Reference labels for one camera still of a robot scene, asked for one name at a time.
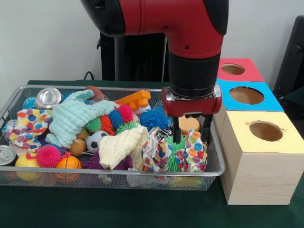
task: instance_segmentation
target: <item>black cable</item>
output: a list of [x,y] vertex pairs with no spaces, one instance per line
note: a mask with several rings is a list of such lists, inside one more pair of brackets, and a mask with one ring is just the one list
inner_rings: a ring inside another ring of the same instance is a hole
[[94,76],[93,76],[93,74],[92,74],[91,71],[86,72],[85,77],[84,77],[84,80],[86,80],[86,77],[87,77],[88,75],[91,75],[91,79],[94,80]]

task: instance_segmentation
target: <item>orange block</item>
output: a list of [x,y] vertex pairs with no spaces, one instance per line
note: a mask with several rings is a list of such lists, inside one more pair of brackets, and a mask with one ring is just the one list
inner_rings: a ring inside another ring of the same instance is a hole
[[136,111],[139,108],[147,107],[149,105],[148,100],[150,98],[151,95],[149,91],[141,90],[117,100],[116,103],[120,105],[128,105],[133,111]]

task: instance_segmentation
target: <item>can lid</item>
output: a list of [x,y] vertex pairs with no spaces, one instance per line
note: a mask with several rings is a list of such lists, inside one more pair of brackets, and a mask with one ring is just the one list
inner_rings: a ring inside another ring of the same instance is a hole
[[10,164],[16,157],[16,152],[8,146],[0,146],[0,165]]
[[42,89],[36,96],[36,106],[42,109],[51,109],[61,102],[61,93],[56,88]]

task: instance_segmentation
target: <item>circular hole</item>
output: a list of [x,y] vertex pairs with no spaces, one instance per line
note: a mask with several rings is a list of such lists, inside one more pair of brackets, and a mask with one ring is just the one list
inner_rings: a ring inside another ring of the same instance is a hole
[[230,96],[243,104],[257,105],[264,101],[264,96],[256,89],[239,86],[229,91]]
[[241,75],[245,72],[245,68],[233,63],[225,63],[222,70],[231,75]]
[[278,141],[283,137],[283,133],[277,125],[265,121],[252,122],[250,131],[254,136],[269,142]]

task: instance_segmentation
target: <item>pink spiky ball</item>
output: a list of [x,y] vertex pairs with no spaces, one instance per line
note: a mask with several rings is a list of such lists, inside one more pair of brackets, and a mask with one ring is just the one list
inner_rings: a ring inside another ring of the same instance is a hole
[[60,150],[56,146],[45,145],[37,152],[37,163],[43,168],[55,168],[60,156]]

